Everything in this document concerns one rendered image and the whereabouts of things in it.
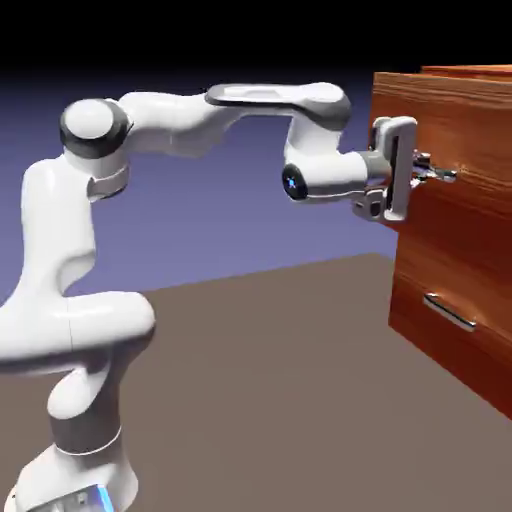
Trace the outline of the brown wooden cabinet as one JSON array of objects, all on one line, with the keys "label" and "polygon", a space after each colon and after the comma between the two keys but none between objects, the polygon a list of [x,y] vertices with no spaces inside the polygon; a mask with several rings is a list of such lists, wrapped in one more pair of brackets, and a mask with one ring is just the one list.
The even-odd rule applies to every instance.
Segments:
[{"label": "brown wooden cabinet", "polygon": [[417,74],[512,83],[512,65],[426,66]]}]

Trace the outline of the small wooden drawer front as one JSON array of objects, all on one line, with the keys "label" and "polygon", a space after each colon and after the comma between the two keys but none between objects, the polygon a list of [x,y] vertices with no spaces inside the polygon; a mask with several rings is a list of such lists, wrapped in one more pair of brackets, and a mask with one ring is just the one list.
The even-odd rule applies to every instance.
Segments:
[{"label": "small wooden drawer front", "polygon": [[[423,303],[436,293],[476,322],[467,332]],[[512,420],[512,257],[451,254],[416,238],[397,245],[389,325]]]}]

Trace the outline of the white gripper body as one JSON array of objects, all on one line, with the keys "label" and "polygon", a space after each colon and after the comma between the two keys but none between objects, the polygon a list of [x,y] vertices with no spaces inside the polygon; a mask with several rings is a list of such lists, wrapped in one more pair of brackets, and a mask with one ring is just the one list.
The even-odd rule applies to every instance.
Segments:
[{"label": "white gripper body", "polygon": [[373,148],[391,167],[384,210],[388,222],[401,222],[407,216],[416,132],[417,121],[409,116],[381,116],[372,124]]}]

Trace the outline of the large wooden drawer front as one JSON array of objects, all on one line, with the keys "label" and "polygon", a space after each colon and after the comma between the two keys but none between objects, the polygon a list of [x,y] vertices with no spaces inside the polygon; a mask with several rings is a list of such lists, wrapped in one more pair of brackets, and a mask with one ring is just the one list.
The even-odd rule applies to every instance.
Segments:
[{"label": "large wooden drawer front", "polygon": [[418,150],[457,173],[416,188],[396,269],[477,322],[512,330],[512,83],[377,73],[373,116],[409,115]]}]

